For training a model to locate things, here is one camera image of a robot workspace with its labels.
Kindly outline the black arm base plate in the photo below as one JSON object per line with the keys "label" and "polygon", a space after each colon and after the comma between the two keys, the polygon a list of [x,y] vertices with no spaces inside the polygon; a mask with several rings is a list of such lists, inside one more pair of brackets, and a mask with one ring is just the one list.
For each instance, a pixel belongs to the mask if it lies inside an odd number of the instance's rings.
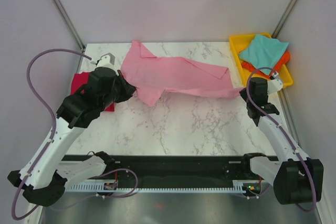
{"label": "black arm base plate", "polygon": [[[276,162],[275,156],[267,156]],[[265,181],[248,171],[244,156],[113,155],[102,180],[128,186],[227,186],[233,180]]]}

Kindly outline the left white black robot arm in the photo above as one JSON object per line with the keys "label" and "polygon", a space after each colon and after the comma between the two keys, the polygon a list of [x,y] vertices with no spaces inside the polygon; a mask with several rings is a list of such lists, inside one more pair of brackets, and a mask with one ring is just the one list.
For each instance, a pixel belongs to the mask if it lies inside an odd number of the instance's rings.
{"label": "left white black robot arm", "polygon": [[96,152],[71,168],[60,168],[59,163],[93,120],[109,105],[129,100],[134,92],[135,87],[125,80],[120,70],[95,68],[85,84],[64,98],[56,112],[53,136],[44,140],[24,168],[11,171],[7,179],[21,188],[29,203],[49,207],[75,184],[100,175],[111,178],[115,173],[115,161],[104,151]]}

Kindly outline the pink t shirt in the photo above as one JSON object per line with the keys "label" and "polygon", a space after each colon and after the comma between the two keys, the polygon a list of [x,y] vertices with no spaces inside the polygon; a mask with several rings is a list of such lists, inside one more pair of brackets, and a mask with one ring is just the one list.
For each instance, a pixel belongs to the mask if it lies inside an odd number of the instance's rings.
{"label": "pink t shirt", "polygon": [[183,57],[157,57],[139,41],[132,42],[121,73],[148,106],[154,106],[165,91],[206,98],[235,98],[241,90],[233,86],[226,67]]}

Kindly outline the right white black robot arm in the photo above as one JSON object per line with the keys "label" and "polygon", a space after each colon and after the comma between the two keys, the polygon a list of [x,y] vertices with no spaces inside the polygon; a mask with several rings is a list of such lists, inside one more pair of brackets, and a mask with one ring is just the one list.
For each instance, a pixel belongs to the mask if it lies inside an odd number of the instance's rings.
{"label": "right white black robot arm", "polygon": [[264,154],[245,154],[240,166],[248,179],[256,175],[272,185],[282,205],[321,200],[324,167],[319,159],[312,159],[284,128],[280,113],[268,101],[270,82],[263,78],[248,79],[240,96],[246,102],[248,116],[270,142],[278,160],[271,161]]}

